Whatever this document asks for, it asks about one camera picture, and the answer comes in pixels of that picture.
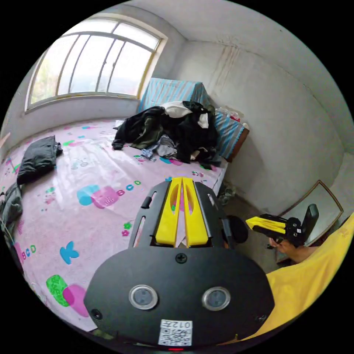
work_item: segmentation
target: pile of clothes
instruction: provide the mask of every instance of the pile of clothes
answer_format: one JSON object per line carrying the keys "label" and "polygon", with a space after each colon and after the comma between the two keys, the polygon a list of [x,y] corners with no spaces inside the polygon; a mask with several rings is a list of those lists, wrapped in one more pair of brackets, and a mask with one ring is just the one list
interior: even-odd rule
{"label": "pile of clothes", "polygon": [[215,108],[194,101],[168,102],[127,118],[117,130],[112,147],[121,150],[125,143],[142,150],[141,155],[185,163],[198,161],[209,169],[220,166],[216,152],[218,132],[214,125]]}
{"label": "pile of clothes", "polygon": [[61,144],[55,136],[39,139],[26,150],[17,179],[7,191],[0,193],[0,233],[5,236],[6,244],[10,248],[13,244],[15,225],[22,215],[22,187],[35,182],[47,173],[54,170],[56,158],[63,153]]}

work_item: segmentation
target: blue striped pillow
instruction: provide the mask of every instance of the blue striped pillow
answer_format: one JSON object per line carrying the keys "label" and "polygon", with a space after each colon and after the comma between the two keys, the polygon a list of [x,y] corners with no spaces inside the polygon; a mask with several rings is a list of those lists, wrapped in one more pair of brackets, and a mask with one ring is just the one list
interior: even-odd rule
{"label": "blue striped pillow", "polygon": [[215,127],[219,133],[216,149],[220,156],[227,159],[244,130],[244,126],[233,120],[229,114],[218,109],[215,110]]}

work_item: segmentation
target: window sill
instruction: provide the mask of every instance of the window sill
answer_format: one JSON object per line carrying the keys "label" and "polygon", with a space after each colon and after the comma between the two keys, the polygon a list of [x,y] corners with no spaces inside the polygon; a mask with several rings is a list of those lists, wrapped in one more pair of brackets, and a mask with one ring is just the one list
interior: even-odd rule
{"label": "window sill", "polygon": [[129,101],[140,102],[140,100],[136,97],[124,97],[124,96],[112,96],[112,95],[84,95],[84,96],[61,97],[61,98],[56,98],[51,101],[43,102],[41,104],[35,105],[34,107],[30,107],[25,110],[24,114],[26,115],[28,113],[36,111],[39,108],[46,107],[46,106],[52,105],[54,103],[69,101],[69,100],[72,101],[72,100],[84,99],[84,98],[94,98],[94,99],[110,98],[110,99],[129,100]]}

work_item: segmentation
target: window frame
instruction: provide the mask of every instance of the window frame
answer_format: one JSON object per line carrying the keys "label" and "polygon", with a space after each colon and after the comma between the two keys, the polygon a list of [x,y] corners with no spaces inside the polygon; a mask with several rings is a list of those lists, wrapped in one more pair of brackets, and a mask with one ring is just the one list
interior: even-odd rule
{"label": "window frame", "polygon": [[[58,80],[57,80],[57,83],[56,83],[55,96],[52,96],[52,97],[49,97],[49,98],[45,98],[44,100],[40,100],[40,101],[35,102],[35,103],[31,103],[32,93],[33,93],[34,84],[35,84],[35,81],[36,81],[36,77],[37,77],[38,71],[39,71],[39,69],[41,67],[41,64],[42,64],[44,58],[46,57],[47,52],[51,48],[51,46],[49,48],[47,48],[46,51],[39,58],[38,64],[36,65],[36,67],[34,69],[34,74],[32,75],[31,82],[30,82],[30,85],[29,85],[25,112],[31,111],[32,109],[34,109],[34,108],[36,108],[38,106],[47,104],[47,103],[56,102],[58,100],[62,100],[62,99],[66,99],[66,98],[74,98],[74,97],[89,97],[89,96],[91,96],[91,97],[92,96],[93,97],[107,97],[108,96],[108,97],[120,97],[120,98],[126,98],[126,99],[140,99],[142,87],[143,87],[143,84],[144,84],[145,79],[146,79],[146,74],[147,74],[147,72],[149,71],[149,69],[151,67],[151,63],[153,61],[153,58],[156,55],[157,50],[158,50],[161,42],[163,41],[163,38],[161,38],[160,36],[152,33],[151,31],[149,31],[149,30],[147,30],[145,28],[142,28],[139,25],[136,25],[135,23],[129,22],[127,20],[121,20],[121,19],[116,19],[116,18],[111,18],[111,17],[101,17],[101,16],[99,16],[99,17],[90,17],[90,18],[87,18],[84,21],[87,21],[87,20],[109,20],[109,21],[116,22],[116,25],[113,27],[113,29],[112,29],[112,31],[110,33],[108,33],[108,32],[99,32],[99,31],[82,31],[82,32],[72,32],[72,33],[61,35],[59,38],[64,38],[64,37],[68,37],[68,36],[75,36],[75,35],[77,36],[77,38],[74,40],[73,44],[71,45],[70,49],[68,50],[68,52],[66,54],[66,57],[65,57],[65,60],[63,62],[63,65],[62,65],[62,67],[60,69],[60,73],[59,73]],[[149,35],[155,37],[157,39],[156,47],[154,49],[151,49],[150,47],[147,47],[146,45],[144,45],[142,43],[139,43],[139,42],[137,42],[137,41],[135,41],[133,39],[113,34],[113,32],[117,29],[117,27],[121,23],[124,23],[124,24],[127,24],[129,26],[138,28],[138,29],[144,31],[145,33],[148,33]],[[80,51],[80,53],[79,53],[79,55],[78,55],[78,57],[76,59],[76,63],[74,65],[74,69],[72,70],[71,77],[70,77],[69,90],[70,90],[71,83],[72,83],[72,80],[73,80],[73,74],[74,74],[76,65],[77,65],[77,63],[78,63],[78,61],[80,59],[81,53],[84,50],[84,48],[85,48],[88,40],[91,38],[91,36],[96,35],[96,36],[100,36],[100,37],[113,38],[114,40],[120,40],[120,41],[123,42],[122,48],[120,49],[119,54],[118,54],[118,56],[117,56],[117,58],[116,58],[116,60],[114,62],[114,65],[113,65],[113,68],[112,68],[112,71],[111,71],[111,77],[110,77],[110,79],[108,81],[108,84],[107,84],[107,88],[109,88],[109,85],[110,85],[110,82],[111,82],[111,78],[112,78],[112,75],[113,75],[113,71],[114,71],[115,66],[117,64],[119,56],[121,55],[121,52],[122,52],[122,50],[123,50],[123,48],[125,46],[125,43],[129,42],[131,44],[134,44],[134,45],[136,45],[136,46],[138,46],[140,48],[143,48],[143,49],[145,49],[145,50],[150,52],[150,58],[149,58],[149,60],[148,60],[148,62],[146,64],[144,73],[143,73],[143,75],[141,77],[141,80],[139,82],[138,92],[137,92],[136,95],[129,95],[129,94],[124,94],[124,93],[112,93],[112,92],[97,92],[98,85],[99,85],[99,82],[100,82],[101,74],[102,74],[106,59],[107,59],[108,54],[109,54],[109,52],[110,52],[110,50],[111,50],[111,48],[112,48],[112,46],[113,46],[115,41],[112,42],[109,50],[106,53],[105,60],[102,63],[102,66],[101,66],[101,69],[100,69],[100,73],[99,73],[99,76],[97,78],[96,91],[75,92],[75,93],[67,93],[67,94],[63,94],[63,95],[58,95],[60,79],[62,77],[62,73],[63,73],[64,67],[65,67],[65,64],[66,64],[66,62],[67,62],[67,60],[69,58],[69,55],[70,55],[72,49],[75,46],[75,43],[77,42],[77,40],[80,38],[81,35],[89,35],[89,37],[86,40],[85,44],[83,45],[83,47],[82,47],[82,49],[81,49],[81,51]]]}

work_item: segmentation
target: window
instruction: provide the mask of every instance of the window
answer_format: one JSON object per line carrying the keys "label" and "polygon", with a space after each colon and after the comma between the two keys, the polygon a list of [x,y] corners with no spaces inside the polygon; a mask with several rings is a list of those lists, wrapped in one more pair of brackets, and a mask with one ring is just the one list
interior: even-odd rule
{"label": "window", "polygon": [[117,20],[77,24],[42,56],[28,108],[71,96],[137,97],[159,42],[157,36]]}

